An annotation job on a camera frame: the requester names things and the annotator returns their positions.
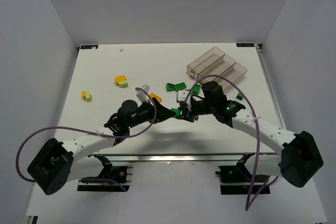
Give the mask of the green lego plate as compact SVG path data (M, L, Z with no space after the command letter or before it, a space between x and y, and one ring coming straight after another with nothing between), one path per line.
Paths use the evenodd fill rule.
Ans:
M174 85L176 91L186 89L186 84L184 82L178 83Z
M167 92L175 91L176 90L175 85L172 84L172 83L167 83L166 84L166 90L167 90Z

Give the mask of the green curved lego brick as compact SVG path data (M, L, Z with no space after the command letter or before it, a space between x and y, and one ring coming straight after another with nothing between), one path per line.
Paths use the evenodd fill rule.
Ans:
M172 112L174 112L175 116L174 117L179 117L181 116L181 111L179 109L171 109Z

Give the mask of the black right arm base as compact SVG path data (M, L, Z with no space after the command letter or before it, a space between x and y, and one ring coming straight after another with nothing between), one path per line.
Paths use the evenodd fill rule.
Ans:
M253 153L244 154L234 165L222 165L215 172L220 182L221 195L247 195L251 172L244 166Z

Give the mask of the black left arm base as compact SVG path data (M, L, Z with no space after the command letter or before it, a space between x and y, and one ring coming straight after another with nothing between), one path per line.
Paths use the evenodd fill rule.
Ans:
M127 192L133 176L133 167L110 161L102 154L90 155L93 161L98 161L98 175L85 175L78 182L77 191L87 192Z

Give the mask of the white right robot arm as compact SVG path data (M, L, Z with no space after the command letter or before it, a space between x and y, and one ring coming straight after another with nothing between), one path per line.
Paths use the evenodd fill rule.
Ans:
M179 119L194 122L200 115L212 114L220 123L259 139L274 151L274 155L260 155L257 165L252 155L245 154L237 162L243 172L282 177L293 186L302 188L324 165L310 133L287 131L256 118L243 104L227 99L215 81L205 83L202 90L204 97L199 100L186 91L177 92Z

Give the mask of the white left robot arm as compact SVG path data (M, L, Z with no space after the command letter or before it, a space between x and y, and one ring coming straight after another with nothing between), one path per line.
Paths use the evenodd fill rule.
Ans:
M175 112L162 106L157 99L141 105L133 100L122 103L117 113L95 132L73 140L49 139L28 166L28 173L46 195L59 191L65 183L88 178L102 181L102 174L112 164L100 150L114 147L129 138L130 129L142 123L160 123L175 116Z

